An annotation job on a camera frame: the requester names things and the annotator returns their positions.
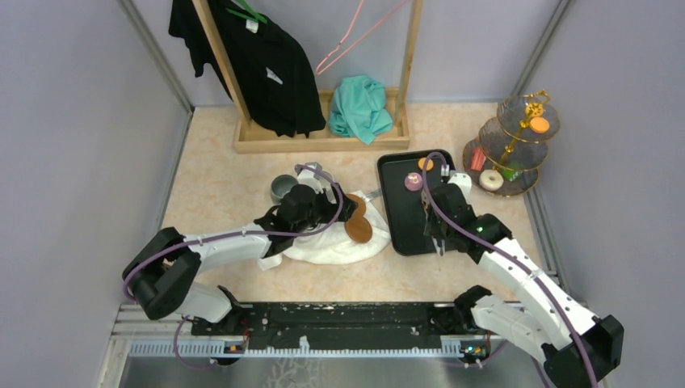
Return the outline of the green cake slice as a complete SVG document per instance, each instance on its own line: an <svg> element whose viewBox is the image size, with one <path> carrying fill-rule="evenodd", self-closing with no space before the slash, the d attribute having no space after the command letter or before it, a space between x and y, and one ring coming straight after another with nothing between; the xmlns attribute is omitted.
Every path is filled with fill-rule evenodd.
<svg viewBox="0 0 685 388"><path fill-rule="evenodd" d="M501 173L506 181L513 182L524 173L524 169L519 164L515 163L509 168L502 168Z"/></svg>

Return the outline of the red cake slice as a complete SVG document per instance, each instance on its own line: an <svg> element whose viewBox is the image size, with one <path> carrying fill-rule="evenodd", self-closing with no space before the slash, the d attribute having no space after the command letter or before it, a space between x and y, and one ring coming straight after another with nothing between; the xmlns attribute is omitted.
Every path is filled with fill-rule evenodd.
<svg viewBox="0 0 685 388"><path fill-rule="evenodd" d="M470 169L472 171L481 171L485 165L485 153L480 146L473 149L473 155L470 162Z"/></svg>

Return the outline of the white glazed donut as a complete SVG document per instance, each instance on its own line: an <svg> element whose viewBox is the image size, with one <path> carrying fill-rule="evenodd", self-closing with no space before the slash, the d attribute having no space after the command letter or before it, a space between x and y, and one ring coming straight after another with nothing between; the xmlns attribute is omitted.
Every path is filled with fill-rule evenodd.
<svg viewBox="0 0 685 388"><path fill-rule="evenodd" d="M488 192L496 192L504 184L503 176L493 169L483 170L479 175L478 181L481 188Z"/></svg>

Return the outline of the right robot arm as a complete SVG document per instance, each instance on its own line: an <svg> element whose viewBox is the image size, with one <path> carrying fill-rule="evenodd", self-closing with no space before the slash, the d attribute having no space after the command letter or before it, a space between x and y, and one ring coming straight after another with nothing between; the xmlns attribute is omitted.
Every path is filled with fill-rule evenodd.
<svg viewBox="0 0 685 388"><path fill-rule="evenodd" d="M494 215L477 216L462 188L442 183L421 191L425 233L439 254L465 253L495 275L521 303L516 308L476 285L455 300L465 333L492 331L540 362L556 387L595 387L621 362L624 327L577 302L523 250Z"/></svg>

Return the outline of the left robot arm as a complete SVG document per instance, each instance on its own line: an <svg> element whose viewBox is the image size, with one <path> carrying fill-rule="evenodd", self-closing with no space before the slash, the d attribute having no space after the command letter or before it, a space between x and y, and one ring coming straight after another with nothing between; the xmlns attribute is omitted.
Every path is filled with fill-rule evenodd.
<svg viewBox="0 0 685 388"><path fill-rule="evenodd" d="M181 234L159 230L122 272L124 295L137 302L150 320L179 313L209 321L230 335L242 324L237 302L224 288L208 288L196 277L210 269L243 260L261 260L292 247L297 238L322 233L349 221L359 206L337 183L317 193L295 185L263 216L241 228L218 234Z"/></svg>

